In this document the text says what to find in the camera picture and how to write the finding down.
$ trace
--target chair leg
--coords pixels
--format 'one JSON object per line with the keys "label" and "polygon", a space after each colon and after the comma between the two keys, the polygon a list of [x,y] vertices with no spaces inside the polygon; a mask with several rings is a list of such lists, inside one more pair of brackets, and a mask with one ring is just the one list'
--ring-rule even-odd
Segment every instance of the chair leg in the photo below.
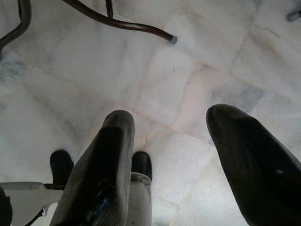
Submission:
{"label": "chair leg", "polygon": [[94,19],[100,23],[106,24],[108,26],[117,27],[120,29],[125,30],[132,30],[132,31],[140,31],[140,32],[147,32],[154,35],[157,35],[163,39],[166,39],[172,44],[175,44],[178,38],[174,35],[171,35],[157,27],[145,25],[145,24],[135,24],[135,23],[128,23],[120,20],[115,20],[109,17],[106,17],[102,14],[95,12],[94,10],[87,7],[85,4],[81,3],[78,0],[62,0],[71,7],[75,8],[77,11],[81,12],[82,14],[88,16],[91,19]]}
{"label": "chair leg", "polygon": [[32,19],[32,8],[30,0],[18,0],[18,5],[21,23],[17,28],[0,39],[0,59],[3,48],[19,36],[21,36],[30,25]]}

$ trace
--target leg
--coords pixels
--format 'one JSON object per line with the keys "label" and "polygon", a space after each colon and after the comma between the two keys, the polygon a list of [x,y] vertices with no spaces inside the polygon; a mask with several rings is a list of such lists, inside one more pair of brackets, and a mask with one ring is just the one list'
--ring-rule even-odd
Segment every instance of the leg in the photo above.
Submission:
{"label": "leg", "polygon": [[255,118],[229,105],[207,125],[236,202],[252,226],[301,225],[301,163]]}
{"label": "leg", "polygon": [[19,15],[21,23],[16,29],[5,35],[0,39],[0,59],[3,48],[10,42],[21,36],[29,27],[32,19],[32,9],[30,5],[30,0],[18,0],[19,5]]}
{"label": "leg", "polygon": [[132,158],[127,226],[151,226],[151,158],[136,152]]}
{"label": "leg", "polygon": [[132,115],[109,114],[91,145],[77,161],[51,226],[124,226],[135,136]]}

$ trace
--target dark metal rod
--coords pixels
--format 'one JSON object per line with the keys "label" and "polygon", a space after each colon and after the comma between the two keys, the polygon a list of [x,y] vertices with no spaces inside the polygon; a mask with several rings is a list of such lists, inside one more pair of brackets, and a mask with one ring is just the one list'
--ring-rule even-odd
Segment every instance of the dark metal rod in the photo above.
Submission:
{"label": "dark metal rod", "polygon": [[105,0],[105,4],[107,7],[108,18],[113,19],[113,5],[112,0]]}
{"label": "dark metal rod", "polygon": [[135,23],[128,23],[120,20],[115,20],[115,19],[110,19],[102,14],[99,14],[95,12],[94,10],[90,9],[83,3],[81,3],[78,0],[62,0],[68,5],[72,6],[82,14],[88,16],[91,19],[94,19],[100,23],[112,26],[112,27],[117,27],[125,30],[132,30],[132,31],[141,31],[141,32],[147,32],[151,33],[154,35],[157,35],[163,39],[168,40],[172,44],[175,44],[177,42],[177,37],[174,35],[171,35],[159,28],[145,25],[145,24],[135,24]]}
{"label": "dark metal rod", "polygon": [[32,8],[30,5],[30,0],[19,0],[18,5],[21,23],[17,28],[0,39],[0,59],[3,48],[22,35],[27,30],[32,20]]}

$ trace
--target floor tile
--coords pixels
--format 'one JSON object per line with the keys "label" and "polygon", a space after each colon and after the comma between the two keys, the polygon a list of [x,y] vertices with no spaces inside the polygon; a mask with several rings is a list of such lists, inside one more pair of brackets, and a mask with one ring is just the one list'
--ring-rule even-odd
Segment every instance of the floor tile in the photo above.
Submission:
{"label": "floor tile", "polygon": [[172,123],[194,70],[194,60],[163,45],[154,53],[139,94],[136,110],[153,119]]}
{"label": "floor tile", "polygon": [[51,183],[51,153],[64,149],[77,160],[99,101],[95,93],[27,68],[0,116],[0,181]]}
{"label": "floor tile", "polygon": [[253,27],[232,73],[301,103],[301,52],[267,29]]}
{"label": "floor tile", "polygon": [[18,91],[28,67],[18,55],[6,51],[3,53],[5,58],[0,61],[0,117]]}
{"label": "floor tile", "polygon": [[179,0],[115,0],[114,3],[119,15],[158,28],[163,28],[180,6]]}
{"label": "floor tile", "polygon": [[135,142],[144,142],[140,150],[148,152],[153,161],[153,194],[180,204],[202,173],[213,147],[143,116],[135,115],[135,121],[146,129],[137,130]]}
{"label": "floor tile", "polygon": [[106,98],[133,107],[156,37],[87,18],[40,67]]}
{"label": "floor tile", "polygon": [[288,42],[293,48],[301,51],[301,20],[296,20],[292,23],[288,22],[286,17],[301,9],[301,1],[287,0],[274,1],[266,0],[254,22],[256,26],[270,30],[276,36]]}
{"label": "floor tile", "polygon": [[32,0],[31,4],[32,22],[10,46],[31,65],[38,65],[84,16],[60,0]]}
{"label": "floor tile", "polygon": [[179,37],[176,48],[227,72],[235,59],[261,1],[189,0],[166,29]]}
{"label": "floor tile", "polygon": [[152,226],[168,226],[175,219],[179,207],[162,199],[152,198]]}
{"label": "floor tile", "polygon": [[206,166],[173,225],[248,225],[235,202],[217,154]]}
{"label": "floor tile", "polygon": [[265,95],[249,114],[301,161],[301,106],[278,95]]}
{"label": "floor tile", "polygon": [[250,112],[265,91],[201,63],[189,79],[174,125],[194,137],[211,142],[206,112],[215,104],[229,104]]}
{"label": "floor tile", "polygon": [[18,14],[18,2],[17,1],[5,1],[0,3],[0,37],[2,38],[7,33],[15,29],[20,23]]}

